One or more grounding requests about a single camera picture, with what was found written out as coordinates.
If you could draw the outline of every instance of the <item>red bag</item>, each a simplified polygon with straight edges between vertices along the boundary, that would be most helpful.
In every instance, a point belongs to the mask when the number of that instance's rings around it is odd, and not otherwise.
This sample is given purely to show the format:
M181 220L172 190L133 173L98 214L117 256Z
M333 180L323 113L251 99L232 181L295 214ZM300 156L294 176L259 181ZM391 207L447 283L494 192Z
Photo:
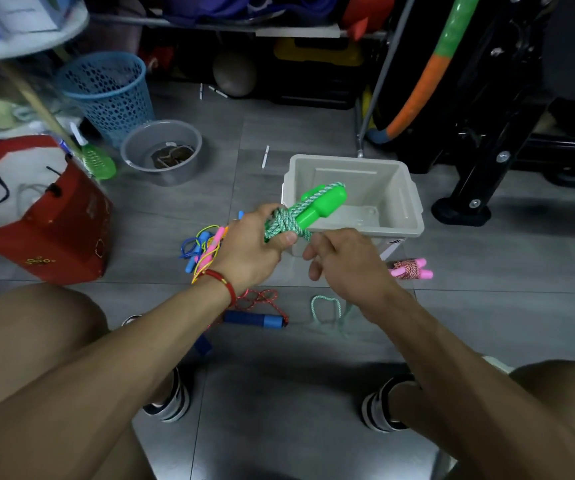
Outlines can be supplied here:
M0 141L0 254L58 285L105 272L112 203L50 136Z

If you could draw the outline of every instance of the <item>blue mesh basket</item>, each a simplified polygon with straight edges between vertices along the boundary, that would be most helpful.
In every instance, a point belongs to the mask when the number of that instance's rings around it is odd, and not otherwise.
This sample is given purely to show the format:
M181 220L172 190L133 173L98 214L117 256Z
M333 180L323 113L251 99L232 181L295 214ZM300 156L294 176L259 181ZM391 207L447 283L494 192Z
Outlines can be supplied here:
M127 52L97 52L61 67L57 87L75 101L103 139L118 148L137 126L155 119L146 65Z

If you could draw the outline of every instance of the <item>screw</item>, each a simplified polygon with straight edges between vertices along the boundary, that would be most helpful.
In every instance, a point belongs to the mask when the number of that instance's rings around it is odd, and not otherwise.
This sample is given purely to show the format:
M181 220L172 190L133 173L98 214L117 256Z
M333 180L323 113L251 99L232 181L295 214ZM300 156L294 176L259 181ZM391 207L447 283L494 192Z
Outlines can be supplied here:
M496 161L498 163L505 163L507 160L509 160L510 156L510 152L500 152L498 155L496 155Z

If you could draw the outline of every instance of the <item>mint green rope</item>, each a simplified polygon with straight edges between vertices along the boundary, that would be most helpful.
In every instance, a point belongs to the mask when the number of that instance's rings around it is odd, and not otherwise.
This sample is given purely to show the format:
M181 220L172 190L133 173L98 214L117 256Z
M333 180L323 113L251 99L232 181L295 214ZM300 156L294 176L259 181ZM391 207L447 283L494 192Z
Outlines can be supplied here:
M349 315L349 313L351 312L353 305L351 303L346 302L345 303L345 313L342 313L340 311L340 301L338 298L330 298L329 296L325 296L322 294L318 294L316 296L313 296L312 300L310 301L310 310L312 311L312 320L314 321L315 324L317 324L319 326L321 326L323 324L321 323L321 321L316 316L316 310L314 309L314 302L318 299L324 299L325 301L331 301L332 303L334 303L336 305L336 318L334 319L334 322L336 323L336 326L339 329L340 333L344 337L347 337L347 335L343 331L343 326L345 325L345 319L347 318L347 315Z
M307 206L310 205L313 201L318 199L324 193L332 190L334 187L338 187L339 185L345 187L345 184L334 182L333 184L325 185L322 190L319 190L317 193L308 197L304 201L294 204L289 209L276 209L272 215L272 224L265 232L265 240L268 241L277 234L291 230L296 232L299 237L303 237L309 241L312 238L312 233L307 229L301 229L296 223L296 218L301 214L301 212L307 209Z

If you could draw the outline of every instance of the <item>gray plastic bowl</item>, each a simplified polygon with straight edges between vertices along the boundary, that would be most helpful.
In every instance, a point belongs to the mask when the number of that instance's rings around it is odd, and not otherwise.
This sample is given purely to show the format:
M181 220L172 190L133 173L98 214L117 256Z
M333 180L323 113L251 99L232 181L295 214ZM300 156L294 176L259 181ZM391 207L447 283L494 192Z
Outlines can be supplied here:
M151 155L167 142L187 144L194 148L194 153L176 166L155 168ZM171 187L191 180L199 172L198 154L202 145L201 133L192 125L176 120L152 121L135 128L123 140L121 158L153 184Z

